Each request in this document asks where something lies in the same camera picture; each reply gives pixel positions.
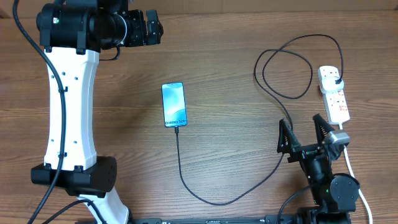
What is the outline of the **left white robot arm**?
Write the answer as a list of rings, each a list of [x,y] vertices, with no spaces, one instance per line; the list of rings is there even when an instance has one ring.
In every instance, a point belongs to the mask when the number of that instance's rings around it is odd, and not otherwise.
[[[96,223],[132,223],[115,189],[116,159],[96,153],[93,88],[102,50],[160,43],[157,11],[129,10],[127,1],[55,1],[36,22],[49,72],[50,126],[31,181],[77,197]]]

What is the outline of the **Galaxy S24+ smartphone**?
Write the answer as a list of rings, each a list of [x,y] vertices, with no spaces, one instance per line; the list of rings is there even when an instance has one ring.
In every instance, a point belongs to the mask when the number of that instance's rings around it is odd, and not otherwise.
[[[161,89],[165,127],[186,126],[188,119],[183,83],[166,83]]]

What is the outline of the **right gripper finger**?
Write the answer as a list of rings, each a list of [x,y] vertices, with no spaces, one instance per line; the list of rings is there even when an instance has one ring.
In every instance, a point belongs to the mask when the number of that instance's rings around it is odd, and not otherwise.
[[[325,136],[330,132],[334,131],[335,129],[328,124],[320,114],[316,114],[313,116],[313,121],[315,125],[315,131],[316,131],[316,136],[317,136],[317,143],[319,146],[321,146]]]
[[[284,119],[279,121],[279,139],[277,144],[278,153],[295,153],[300,147],[300,143],[297,140],[294,132]]]

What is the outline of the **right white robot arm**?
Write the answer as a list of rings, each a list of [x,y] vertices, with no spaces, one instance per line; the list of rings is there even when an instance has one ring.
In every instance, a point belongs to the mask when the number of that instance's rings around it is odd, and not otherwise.
[[[319,114],[313,116],[317,143],[302,146],[284,119],[279,121],[277,152],[288,154],[289,163],[298,162],[308,185],[290,196],[277,214],[277,223],[351,223],[349,213],[356,210],[360,183],[352,175],[333,173],[332,162],[339,159],[350,137],[336,130]],[[294,215],[283,216],[286,205],[306,190],[311,191],[314,207],[302,207]]]

